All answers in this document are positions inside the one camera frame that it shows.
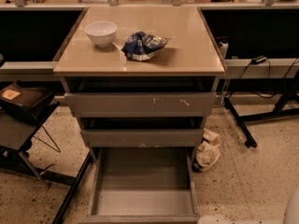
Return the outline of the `grey bottom drawer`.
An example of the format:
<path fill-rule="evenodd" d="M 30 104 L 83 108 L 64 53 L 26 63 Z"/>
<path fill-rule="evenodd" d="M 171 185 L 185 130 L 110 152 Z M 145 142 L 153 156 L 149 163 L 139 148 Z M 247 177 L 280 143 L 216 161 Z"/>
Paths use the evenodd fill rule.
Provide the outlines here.
<path fill-rule="evenodd" d="M 88 214 L 78 224 L 197 224 L 184 147 L 107 147 L 98 152 Z"/>

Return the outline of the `grey drawer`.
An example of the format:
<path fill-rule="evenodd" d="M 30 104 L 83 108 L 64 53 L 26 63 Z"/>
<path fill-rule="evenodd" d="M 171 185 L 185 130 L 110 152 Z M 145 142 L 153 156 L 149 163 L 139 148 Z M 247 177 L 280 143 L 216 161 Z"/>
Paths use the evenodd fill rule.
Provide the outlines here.
<path fill-rule="evenodd" d="M 107 147 L 98 152 L 88 214 L 78 224 L 197 224 L 184 147 Z"/>
<path fill-rule="evenodd" d="M 88 147 L 195 147 L 202 129 L 82 130 Z"/>
<path fill-rule="evenodd" d="M 194 93 L 67 93 L 77 118 L 206 117 L 216 100 L 212 92 Z"/>

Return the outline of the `grey drawer cabinet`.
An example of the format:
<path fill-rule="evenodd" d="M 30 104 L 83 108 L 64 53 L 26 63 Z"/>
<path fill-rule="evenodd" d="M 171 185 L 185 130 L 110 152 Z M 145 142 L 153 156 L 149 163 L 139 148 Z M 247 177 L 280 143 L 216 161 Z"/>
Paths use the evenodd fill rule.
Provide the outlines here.
<path fill-rule="evenodd" d="M 54 73 L 87 147 L 196 147 L 225 68 L 195 6 L 98 6 Z"/>

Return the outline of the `grey middle drawer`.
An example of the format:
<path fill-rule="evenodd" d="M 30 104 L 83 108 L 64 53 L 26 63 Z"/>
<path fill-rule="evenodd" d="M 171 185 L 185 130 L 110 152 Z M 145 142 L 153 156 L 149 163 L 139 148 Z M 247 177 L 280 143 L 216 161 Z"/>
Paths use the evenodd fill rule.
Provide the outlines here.
<path fill-rule="evenodd" d="M 195 147 L 202 129 L 82 130 L 88 147 Z"/>

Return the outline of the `grey top drawer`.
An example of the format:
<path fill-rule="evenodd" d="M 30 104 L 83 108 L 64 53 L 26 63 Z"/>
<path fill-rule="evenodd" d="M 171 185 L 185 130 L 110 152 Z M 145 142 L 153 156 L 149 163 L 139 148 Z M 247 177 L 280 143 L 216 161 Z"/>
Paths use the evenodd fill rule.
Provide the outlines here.
<path fill-rule="evenodd" d="M 67 93 L 77 118 L 206 117 L 216 100 L 212 92 L 194 93 Z"/>

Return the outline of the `blue crumpled chip bag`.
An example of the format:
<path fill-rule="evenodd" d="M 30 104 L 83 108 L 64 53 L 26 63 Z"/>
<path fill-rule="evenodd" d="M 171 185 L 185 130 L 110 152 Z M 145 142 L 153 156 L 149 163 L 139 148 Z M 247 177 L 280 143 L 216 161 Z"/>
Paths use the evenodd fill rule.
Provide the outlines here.
<path fill-rule="evenodd" d="M 169 42 L 169 38 L 149 35 L 142 31 L 131 34 L 121 51 L 128 60 L 144 62 L 155 57 Z"/>

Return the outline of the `crumpled beige cloth bag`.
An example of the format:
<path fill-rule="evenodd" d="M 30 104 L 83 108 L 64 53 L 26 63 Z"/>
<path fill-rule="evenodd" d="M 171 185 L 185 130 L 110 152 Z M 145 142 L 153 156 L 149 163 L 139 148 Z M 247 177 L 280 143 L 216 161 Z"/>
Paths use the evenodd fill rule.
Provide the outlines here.
<path fill-rule="evenodd" d="M 218 133 L 204 129 L 202 143 L 196 148 L 192 169 L 195 172 L 205 172 L 219 159 L 221 140 Z"/>

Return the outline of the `white ceramic bowl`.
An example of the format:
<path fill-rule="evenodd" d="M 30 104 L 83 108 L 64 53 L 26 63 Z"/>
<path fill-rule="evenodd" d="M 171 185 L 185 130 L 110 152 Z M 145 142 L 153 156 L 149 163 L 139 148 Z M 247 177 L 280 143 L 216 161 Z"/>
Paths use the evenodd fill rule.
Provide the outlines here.
<path fill-rule="evenodd" d="M 114 41 L 118 26 L 111 21 L 95 21 L 85 27 L 85 34 L 100 48 L 108 47 Z"/>

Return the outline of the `white spray bottle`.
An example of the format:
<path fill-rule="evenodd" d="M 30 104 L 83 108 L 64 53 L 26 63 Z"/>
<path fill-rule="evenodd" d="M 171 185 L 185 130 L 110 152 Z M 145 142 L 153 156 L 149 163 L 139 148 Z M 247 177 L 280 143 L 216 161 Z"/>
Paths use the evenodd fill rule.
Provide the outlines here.
<path fill-rule="evenodd" d="M 226 57 L 228 48 L 229 48 L 229 43 L 230 43 L 230 39 L 228 37 L 224 37 L 220 42 L 219 42 L 219 48 L 221 51 L 221 55 L 223 57 Z"/>

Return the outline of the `black power adapter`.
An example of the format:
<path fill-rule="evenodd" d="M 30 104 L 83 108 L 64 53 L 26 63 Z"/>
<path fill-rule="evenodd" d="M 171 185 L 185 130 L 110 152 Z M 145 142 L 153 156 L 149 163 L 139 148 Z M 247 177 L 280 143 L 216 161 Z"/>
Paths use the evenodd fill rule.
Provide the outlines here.
<path fill-rule="evenodd" d="M 256 65 L 256 64 L 259 64 L 259 63 L 263 63 L 266 60 L 267 60 L 267 58 L 265 56 L 260 55 L 260 56 L 252 58 L 250 63 L 253 64 L 253 65 Z"/>

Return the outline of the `black box with label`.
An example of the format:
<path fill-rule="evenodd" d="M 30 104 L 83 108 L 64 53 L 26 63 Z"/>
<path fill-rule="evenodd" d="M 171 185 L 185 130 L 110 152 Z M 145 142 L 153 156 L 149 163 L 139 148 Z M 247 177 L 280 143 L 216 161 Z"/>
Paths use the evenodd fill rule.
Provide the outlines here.
<path fill-rule="evenodd" d="M 54 99 L 46 88 L 25 87 L 19 80 L 0 90 L 0 107 L 19 120 L 36 120 Z"/>

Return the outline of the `dark side table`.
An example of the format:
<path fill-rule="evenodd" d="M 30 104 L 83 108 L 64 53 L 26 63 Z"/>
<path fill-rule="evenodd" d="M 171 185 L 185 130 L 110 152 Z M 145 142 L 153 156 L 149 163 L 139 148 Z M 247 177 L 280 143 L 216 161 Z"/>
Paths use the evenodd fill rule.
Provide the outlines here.
<path fill-rule="evenodd" d="M 41 175 L 41 169 L 36 168 L 25 154 L 29 149 L 29 142 L 44 122 L 60 103 L 51 102 L 40 114 L 40 121 L 26 123 L 12 118 L 3 110 L 0 111 L 0 171 L 14 175 L 35 176 L 46 186 L 50 182 L 60 183 L 59 174 L 46 171 Z"/>

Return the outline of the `black floor bar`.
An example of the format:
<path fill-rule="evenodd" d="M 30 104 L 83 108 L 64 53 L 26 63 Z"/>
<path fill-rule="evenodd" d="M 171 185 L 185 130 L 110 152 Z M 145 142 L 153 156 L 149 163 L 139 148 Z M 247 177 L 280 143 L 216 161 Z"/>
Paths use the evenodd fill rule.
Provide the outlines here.
<path fill-rule="evenodd" d="M 75 180 L 71 184 L 71 187 L 70 187 L 69 191 L 67 192 L 67 194 L 64 198 L 64 201 L 61 204 L 61 206 L 51 224 L 63 224 L 64 223 L 64 215 L 68 209 L 69 204 L 71 204 L 71 201 L 78 189 L 78 186 L 79 186 L 82 178 L 84 177 L 85 172 L 88 169 L 91 162 L 92 162 L 92 156 L 91 156 L 91 153 L 88 153 L 84 162 L 80 166 L 80 169 L 78 170 Z"/>

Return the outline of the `black table leg frame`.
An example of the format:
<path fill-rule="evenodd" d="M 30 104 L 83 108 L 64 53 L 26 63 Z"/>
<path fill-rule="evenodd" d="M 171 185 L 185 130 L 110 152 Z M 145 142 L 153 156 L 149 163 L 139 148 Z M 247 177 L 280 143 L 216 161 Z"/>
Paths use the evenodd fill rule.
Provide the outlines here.
<path fill-rule="evenodd" d="M 231 111 L 237 125 L 239 126 L 243 134 L 246 136 L 246 141 L 245 141 L 246 147 L 257 147 L 257 142 L 249 132 L 246 126 L 246 122 L 262 121 L 267 119 L 279 119 L 279 118 L 284 118 L 292 115 L 295 116 L 299 115 L 299 108 L 293 108 L 288 110 L 284 109 L 284 106 L 289 101 L 296 101 L 296 102 L 299 101 L 299 96 L 296 92 L 298 85 L 299 85 L 299 71 L 296 72 L 292 81 L 289 83 L 289 85 L 286 87 L 286 89 L 284 90 L 284 92 L 276 102 L 274 109 L 271 112 L 267 112 L 267 113 L 239 116 L 231 101 L 227 97 L 223 99 L 224 107 Z"/>

